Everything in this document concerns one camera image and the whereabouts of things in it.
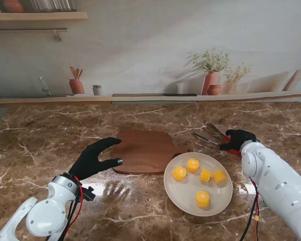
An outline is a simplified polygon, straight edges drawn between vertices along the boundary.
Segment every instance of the black glove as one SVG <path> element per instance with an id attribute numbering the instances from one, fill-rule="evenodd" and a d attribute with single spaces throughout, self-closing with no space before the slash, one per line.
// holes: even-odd
<path id="1" fill-rule="evenodd" d="M 257 141 L 255 134 L 247 132 L 244 130 L 227 130 L 225 132 L 227 136 L 231 136 L 231 142 L 226 144 L 221 144 L 219 146 L 220 150 L 237 150 L 239 151 L 242 144 L 248 140 Z"/>
<path id="2" fill-rule="evenodd" d="M 105 171 L 109 168 L 122 164 L 122 159 L 110 159 L 103 162 L 98 161 L 99 153 L 108 147 L 121 143 L 121 139 L 108 137 L 101 139 L 88 147 L 80 154 L 75 164 L 70 168 L 69 174 L 77 176 L 79 180 L 86 179 L 98 172 Z"/>

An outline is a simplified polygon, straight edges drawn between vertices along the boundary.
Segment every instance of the wooden shelf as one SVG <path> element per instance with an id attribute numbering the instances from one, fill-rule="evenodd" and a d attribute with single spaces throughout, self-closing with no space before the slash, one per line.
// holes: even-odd
<path id="1" fill-rule="evenodd" d="M 86 12 L 7 14 L 0 13 L 0 21 L 54 21 L 54 20 L 84 20 L 88 19 Z"/>
<path id="2" fill-rule="evenodd" d="M 220 94 L 198 96 L 70 96 L 70 97 L 44 97 L 44 98 L 0 98 L 0 106 L 23 105 L 23 104 L 85 104 L 85 103 L 111 103 L 112 101 L 221 101 L 221 102 L 244 102 L 253 100 L 269 100 L 301 97 L 300 90 L 263 92 L 246 94 Z"/>

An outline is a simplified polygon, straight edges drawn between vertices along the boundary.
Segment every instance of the brown marble surface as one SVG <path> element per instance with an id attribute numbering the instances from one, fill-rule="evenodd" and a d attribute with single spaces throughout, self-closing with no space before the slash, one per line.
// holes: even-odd
<path id="1" fill-rule="evenodd" d="M 176 145 L 208 154 L 228 170 L 233 182 L 229 206 L 211 217 L 179 210 L 168 198 L 163 176 L 120 175 L 108 170 L 83 181 L 96 198 L 83 210 L 66 240 L 239 240 L 247 223 L 254 188 L 231 154 L 196 141 L 205 122 L 221 131 L 244 129 L 301 174 L 300 103 L 207 103 L 167 105 L 21 106 L 0 123 L 0 229 L 31 196 L 47 197 L 47 183 L 93 141 L 119 129 L 168 132 Z M 106 150 L 101 158 L 111 156 Z M 260 240 L 295 240 L 284 221 L 260 200 Z M 44 240 L 17 229 L 20 240 Z M 253 225 L 246 240 L 254 240 Z"/>

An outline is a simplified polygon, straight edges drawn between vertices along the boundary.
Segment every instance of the faucet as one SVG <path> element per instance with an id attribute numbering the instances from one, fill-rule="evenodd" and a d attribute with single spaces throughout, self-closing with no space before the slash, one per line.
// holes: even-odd
<path id="1" fill-rule="evenodd" d="M 46 82 L 45 82 L 45 80 L 44 80 L 44 78 L 42 76 L 39 77 L 39 81 L 42 81 L 44 83 L 45 87 L 46 87 L 46 89 L 41 89 L 42 92 L 45 92 L 47 95 L 52 95 L 49 88 L 48 88 L 48 86 L 47 86 L 47 84 L 46 84 Z"/>

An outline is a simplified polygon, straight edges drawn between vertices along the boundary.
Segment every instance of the white plate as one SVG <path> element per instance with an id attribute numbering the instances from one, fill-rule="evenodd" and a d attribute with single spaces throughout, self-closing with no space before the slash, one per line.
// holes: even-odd
<path id="1" fill-rule="evenodd" d="M 181 166 L 187 170 L 187 161 L 190 158 L 199 160 L 199 170 L 196 173 L 187 171 L 182 181 L 175 180 L 173 177 L 175 168 Z M 203 168 L 210 170 L 212 175 L 222 169 L 226 174 L 226 181 L 217 184 L 213 176 L 208 183 L 200 181 L 199 176 Z M 214 158 L 196 152 L 184 153 L 171 160 L 165 169 L 164 186 L 167 195 L 177 207 L 200 217 L 212 216 L 223 211 L 229 205 L 233 194 L 231 178 L 225 168 Z M 207 191 L 210 195 L 210 205 L 207 208 L 200 208 L 196 204 L 196 194 L 199 191 Z"/>

